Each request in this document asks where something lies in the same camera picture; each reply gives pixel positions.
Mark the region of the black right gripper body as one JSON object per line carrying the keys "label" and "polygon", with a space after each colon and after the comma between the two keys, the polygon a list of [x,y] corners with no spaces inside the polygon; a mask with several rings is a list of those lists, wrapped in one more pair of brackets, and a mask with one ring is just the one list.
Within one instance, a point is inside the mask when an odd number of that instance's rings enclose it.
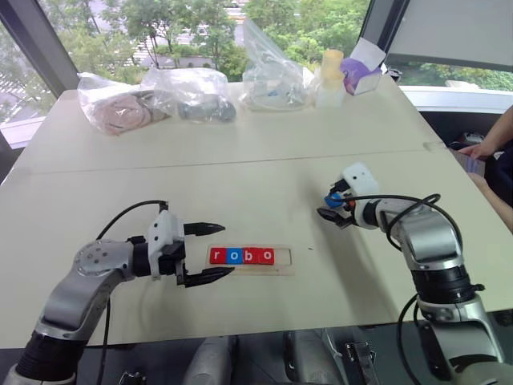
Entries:
{"label": "black right gripper body", "polygon": [[352,197],[352,194],[349,192],[344,192],[341,196],[341,199],[343,200],[341,207],[343,208],[344,212],[341,226],[356,225],[356,220],[354,217],[356,201],[352,200]]}

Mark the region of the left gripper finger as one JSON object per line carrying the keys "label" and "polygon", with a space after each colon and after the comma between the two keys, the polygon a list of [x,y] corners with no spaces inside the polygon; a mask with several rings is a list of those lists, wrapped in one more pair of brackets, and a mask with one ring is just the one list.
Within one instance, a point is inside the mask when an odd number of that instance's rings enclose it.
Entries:
{"label": "left gripper finger", "polygon": [[233,270],[233,267],[212,267],[203,269],[198,274],[185,274],[184,286],[189,288],[207,285],[229,275]]}
{"label": "left gripper finger", "polygon": [[219,233],[225,230],[226,228],[223,225],[208,222],[195,222],[187,223],[184,225],[185,236],[202,237],[214,233]]}

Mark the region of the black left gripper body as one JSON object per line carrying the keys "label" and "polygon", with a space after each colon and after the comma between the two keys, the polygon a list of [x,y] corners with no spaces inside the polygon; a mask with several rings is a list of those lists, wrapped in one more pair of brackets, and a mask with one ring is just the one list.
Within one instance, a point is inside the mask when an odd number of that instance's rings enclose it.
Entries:
{"label": "black left gripper body", "polygon": [[163,276],[174,275],[178,286],[191,287],[192,280],[185,267],[185,241],[167,241],[160,250],[159,272]]}

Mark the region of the person's bare hand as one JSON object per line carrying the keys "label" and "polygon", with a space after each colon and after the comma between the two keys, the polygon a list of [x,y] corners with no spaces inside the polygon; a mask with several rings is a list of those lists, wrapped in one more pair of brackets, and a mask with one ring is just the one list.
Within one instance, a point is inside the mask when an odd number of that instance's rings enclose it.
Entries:
{"label": "person's bare hand", "polygon": [[486,159],[495,153],[495,147],[488,144],[475,144],[462,148],[459,152],[472,159]]}

